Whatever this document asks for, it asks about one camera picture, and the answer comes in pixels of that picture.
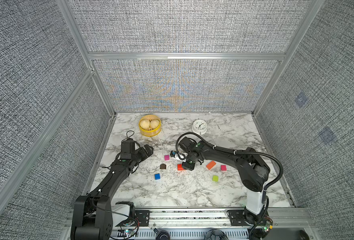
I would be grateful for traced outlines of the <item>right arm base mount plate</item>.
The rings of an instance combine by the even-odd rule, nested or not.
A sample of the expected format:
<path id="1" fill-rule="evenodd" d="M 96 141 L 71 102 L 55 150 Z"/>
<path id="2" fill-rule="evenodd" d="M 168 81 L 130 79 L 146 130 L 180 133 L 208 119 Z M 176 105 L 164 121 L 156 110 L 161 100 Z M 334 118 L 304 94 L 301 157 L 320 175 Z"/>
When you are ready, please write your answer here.
<path id="1" fill-rule="evenodd" d="M 226 212 L 232 226 L 267 226 L 273 225 L 273 220 L 267 210 L 262 210 L 258 215 L 253 214 L 247 209 L 228 210 Z"/>

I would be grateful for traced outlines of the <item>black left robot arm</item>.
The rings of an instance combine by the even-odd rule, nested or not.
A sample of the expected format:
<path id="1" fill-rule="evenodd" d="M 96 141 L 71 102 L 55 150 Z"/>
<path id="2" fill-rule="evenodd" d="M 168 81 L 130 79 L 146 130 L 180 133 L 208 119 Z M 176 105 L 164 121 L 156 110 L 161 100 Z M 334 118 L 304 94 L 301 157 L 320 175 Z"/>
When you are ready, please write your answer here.
<path id="1" fill-rule="evenodd" d="M 151 157 L 154 148 L 140 146 L 132 138 L 121 143 L 121 151 L 110 166 L 108 175 L 90 193 L 76 199 L 73 211 L 72 240 L 108 240 L 113 228 L 127 220 L 136 222 L 133 204 L 118 204 L 112 208 L 112 197 L 134 168 Z"/>

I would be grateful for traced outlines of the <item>orange-red wood block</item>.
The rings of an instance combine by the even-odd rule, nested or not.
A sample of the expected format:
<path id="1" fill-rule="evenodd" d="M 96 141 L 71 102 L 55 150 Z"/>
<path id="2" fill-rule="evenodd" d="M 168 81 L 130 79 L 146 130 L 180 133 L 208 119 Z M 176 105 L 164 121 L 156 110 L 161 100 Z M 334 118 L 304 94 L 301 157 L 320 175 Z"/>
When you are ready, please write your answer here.
<path id="1" fill-rule="evenodd" d="M 215 165 L 216 165 L 216 162 L 215 162 L 215 161 L 211 161 L 210 163 L 208 163 L 208 164 L 206 165 L 206 168 L 207 168 L 208 170 L 211 170 Z"/>

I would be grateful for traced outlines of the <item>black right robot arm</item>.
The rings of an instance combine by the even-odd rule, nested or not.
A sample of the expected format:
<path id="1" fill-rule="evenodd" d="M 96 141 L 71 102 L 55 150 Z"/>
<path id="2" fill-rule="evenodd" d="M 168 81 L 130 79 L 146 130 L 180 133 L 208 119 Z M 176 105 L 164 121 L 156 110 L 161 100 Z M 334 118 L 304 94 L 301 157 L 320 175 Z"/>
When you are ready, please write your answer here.
<path id="1" fill-rule="evenodd" d="M 180 135 L 176 141 L 176 157 L 182 159 L 182 167 L 193 171 L 197 162 L 204 160 L 219 162 L 238 170 L 242 184 L 247 188 L 247 203 L 243 217 L 248 225 L 258 225 L 268 209 L 268 188 L 277 183 L 283 176 L 282 163 L 275 157 L 257 152 L 253 148 L 232 150 L 209 143 L 193 132 Z M 276 163 L 279 169 L 277 176 L 268 181 L 270 167 L 264 157 Z"/>

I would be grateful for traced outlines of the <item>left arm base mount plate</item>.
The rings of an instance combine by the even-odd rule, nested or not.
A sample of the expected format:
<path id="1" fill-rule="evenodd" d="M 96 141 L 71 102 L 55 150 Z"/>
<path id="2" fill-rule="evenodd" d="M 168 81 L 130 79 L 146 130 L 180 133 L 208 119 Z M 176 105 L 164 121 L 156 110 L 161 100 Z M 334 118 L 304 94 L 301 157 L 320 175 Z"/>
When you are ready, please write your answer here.
<path id="1" fill-rule="evenodd" d="M 150 213 L 151 212 L 149 210 L 131 211 L 129 214 L 129 219 L 124 225 L 134 227 L 137 225 L 136 221 L 138 221 L 140 227 L 148 227 L 150 222 Z"/>

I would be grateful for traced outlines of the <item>red wood block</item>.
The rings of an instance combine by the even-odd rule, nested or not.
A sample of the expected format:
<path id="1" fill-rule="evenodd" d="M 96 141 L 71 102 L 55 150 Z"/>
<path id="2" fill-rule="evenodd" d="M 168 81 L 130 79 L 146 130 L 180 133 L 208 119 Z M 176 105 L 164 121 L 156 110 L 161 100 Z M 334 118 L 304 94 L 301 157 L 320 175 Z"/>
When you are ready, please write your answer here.
<path id="1" fill-rule="evenodd" d="M 177 165 L 177 170 L 178 171 L 184 171 L 184 168 L 183 168 L 182 164 L 178 164 Z"/>

